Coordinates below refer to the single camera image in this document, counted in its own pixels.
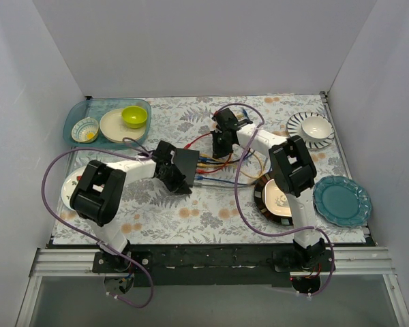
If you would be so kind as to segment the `black network switch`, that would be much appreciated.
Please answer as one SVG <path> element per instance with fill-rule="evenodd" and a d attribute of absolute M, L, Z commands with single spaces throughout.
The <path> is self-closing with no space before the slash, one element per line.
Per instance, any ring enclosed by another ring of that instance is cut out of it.
<path fill-rule="evenodd" d="M 185 181 L 192 187 L 195 180 L 200 152 L 191 149 L 176 149 L 174 164 L 185 175 Z"/>

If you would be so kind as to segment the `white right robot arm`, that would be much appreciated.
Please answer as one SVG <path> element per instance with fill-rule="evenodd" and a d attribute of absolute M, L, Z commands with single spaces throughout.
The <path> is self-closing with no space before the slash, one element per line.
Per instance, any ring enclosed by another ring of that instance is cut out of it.
<path fill-rule="evenodd" d="M 213 155 L 216 158 L 225 157 L 233 152 L 233 146 L 243 148 L 237 165 L 234 180 L 234 196 L 238 212 L 244 224 L 255 233 L 266 237 L 282 237 L 293 234 L 295 264 L 301 270 L 310 270 L 318 265 L 321 255 L 325 252 L 327 235 L 317 228 L 316 214 L 313 204 L 313 190 L 316 167 L 300 136 L 285 138 L 277 136 L 262 128 L 261 122 L 254 124 L 249 119 L 238 120 L 226 105 L 213 115 L 217 123 L 216 130 L 211 132 L 213 138 Z M 241 210 L 238 197 L 238 180 L 242 162 L 249 150 L 266 156 L 271 163 L 274 181 L 288 201 L 293 229 L 280 234 L 270 234 L 257 230 L 252 226 Z"/>

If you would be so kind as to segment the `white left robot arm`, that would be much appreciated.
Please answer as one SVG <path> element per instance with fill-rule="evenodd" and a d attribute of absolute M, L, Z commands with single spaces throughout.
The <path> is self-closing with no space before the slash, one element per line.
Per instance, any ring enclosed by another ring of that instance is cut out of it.
<path fill-rule="evenodd" d="M 114 271 L 125 272 L 132 263 L 131 255 L 124 251 L 128 240 L 115 222 L 124 187 L 156 178 L 173 193 L 192 192 L 186 176 L 175 164 L 176 154 L 177 148 L 162 140 L 150 155 L 114 163 L 92 160 L 83 171 L 70 197 L 70 207 L 89 221 L 98 245 L 109 253 L 108 264 Z"/>

